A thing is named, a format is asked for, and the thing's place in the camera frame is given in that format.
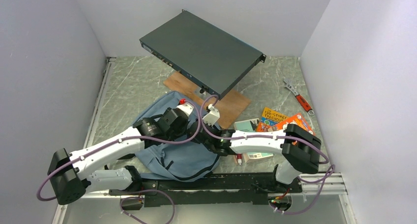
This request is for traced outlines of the blue student backpack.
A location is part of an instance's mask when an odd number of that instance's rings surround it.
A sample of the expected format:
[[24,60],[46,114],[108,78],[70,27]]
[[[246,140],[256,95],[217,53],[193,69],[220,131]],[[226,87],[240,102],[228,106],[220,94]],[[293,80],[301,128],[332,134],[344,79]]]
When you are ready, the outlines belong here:
[[[138,119],[162,114],[168,107],[174,108],[185,95],[171,91],[139,113]],[[170,179],[192,182],[212,172],[219,164],[220,156],[208,151],[203,144],[160,144],[135,153],[136,158],[150,171],[141,172],[145,179]]]

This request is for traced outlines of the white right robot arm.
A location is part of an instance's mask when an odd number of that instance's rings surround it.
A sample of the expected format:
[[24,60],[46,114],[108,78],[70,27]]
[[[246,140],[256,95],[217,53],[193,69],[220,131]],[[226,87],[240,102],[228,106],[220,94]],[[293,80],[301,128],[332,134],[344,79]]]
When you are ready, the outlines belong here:
[[285,191],[299,175],[316,174],[319,170],[321,141],[296,124],[272,132],[244,132],[199,126],[195,122],[187,136],[219,156],[251,152],[283,155],[285,161],[277,165],[271,178],[271,186],[277,192]]

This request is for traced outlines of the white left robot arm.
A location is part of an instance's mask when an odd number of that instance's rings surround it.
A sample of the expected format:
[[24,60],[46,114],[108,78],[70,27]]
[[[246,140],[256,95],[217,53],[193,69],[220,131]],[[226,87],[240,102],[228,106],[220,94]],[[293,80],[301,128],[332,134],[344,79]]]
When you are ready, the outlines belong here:
[[101,190],[121,190],[136,194],[142,178],[134,166],[110,170],[105,166],[148,148],[174,141],[185,134],[193,112],[189,103],[167,108],[163,114],[138,119],[120,134],[94,146],[53,154],[48,170],[58,204],[70,204],[84,194]]

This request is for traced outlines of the brown pencil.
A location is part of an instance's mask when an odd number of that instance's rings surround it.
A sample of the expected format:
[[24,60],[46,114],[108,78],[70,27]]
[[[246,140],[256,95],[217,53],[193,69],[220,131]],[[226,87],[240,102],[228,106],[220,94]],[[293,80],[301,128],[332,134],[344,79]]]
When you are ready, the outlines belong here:
[[238,165],[237,155],[232,155],[232,159],[236,165]]

